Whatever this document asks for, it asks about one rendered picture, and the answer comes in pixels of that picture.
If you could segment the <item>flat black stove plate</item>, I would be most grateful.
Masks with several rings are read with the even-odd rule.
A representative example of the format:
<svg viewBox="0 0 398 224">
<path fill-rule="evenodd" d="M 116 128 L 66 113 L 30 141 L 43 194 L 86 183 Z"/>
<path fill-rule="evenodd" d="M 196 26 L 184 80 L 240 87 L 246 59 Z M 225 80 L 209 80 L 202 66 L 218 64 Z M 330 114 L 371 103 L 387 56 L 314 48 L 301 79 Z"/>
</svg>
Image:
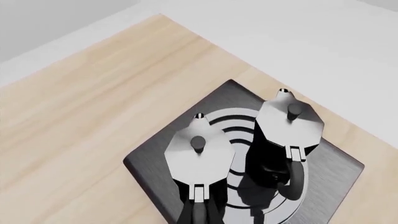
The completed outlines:
<svg viewBox="0 0 398 224">
<path fill-rule="evenodd" d="M 244 168 L 254 119 L 262 103 L 262 98 L 229 80 L 124 158 L 124 165 L 168 224 L 177 224 L 183 202 L 164 151 L 175 132 L 188 126 L 198 112 L 226 133 L 236 151 L 228 174 L 224 224 L 328 224 L 364 165 L 322 140 L 303 166 L 306 191 L 299 200 L 291 201 L 275 190 L 257 186 Z"/>
</svg>

